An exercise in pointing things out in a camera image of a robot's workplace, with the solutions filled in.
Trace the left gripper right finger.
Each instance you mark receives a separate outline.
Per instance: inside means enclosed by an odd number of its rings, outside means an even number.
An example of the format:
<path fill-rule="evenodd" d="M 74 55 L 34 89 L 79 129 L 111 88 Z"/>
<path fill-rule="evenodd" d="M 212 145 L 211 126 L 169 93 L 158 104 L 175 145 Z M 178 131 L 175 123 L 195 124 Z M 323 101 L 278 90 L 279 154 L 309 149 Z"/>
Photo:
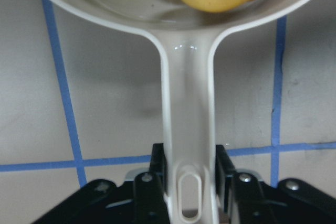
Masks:
<path fill-rule="evenodd" d="M 236 169 L 224 146 L 216 146 L 216 195 L 229 223 L 335 223 L 335 198 L 296 178 L 276 187 Z"/>

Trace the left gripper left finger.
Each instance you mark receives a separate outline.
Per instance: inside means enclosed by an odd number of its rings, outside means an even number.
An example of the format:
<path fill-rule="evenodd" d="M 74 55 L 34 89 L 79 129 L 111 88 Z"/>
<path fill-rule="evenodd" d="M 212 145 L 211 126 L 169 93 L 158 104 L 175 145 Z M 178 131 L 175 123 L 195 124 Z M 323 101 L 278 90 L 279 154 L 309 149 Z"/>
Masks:
<path fill-rule="evenodd" d="M 96 179 L 74 192 L 35 223 L 167 223 L 166 160 L 162 143 L 152 146 L 149 168 L 121 186 Z"/>

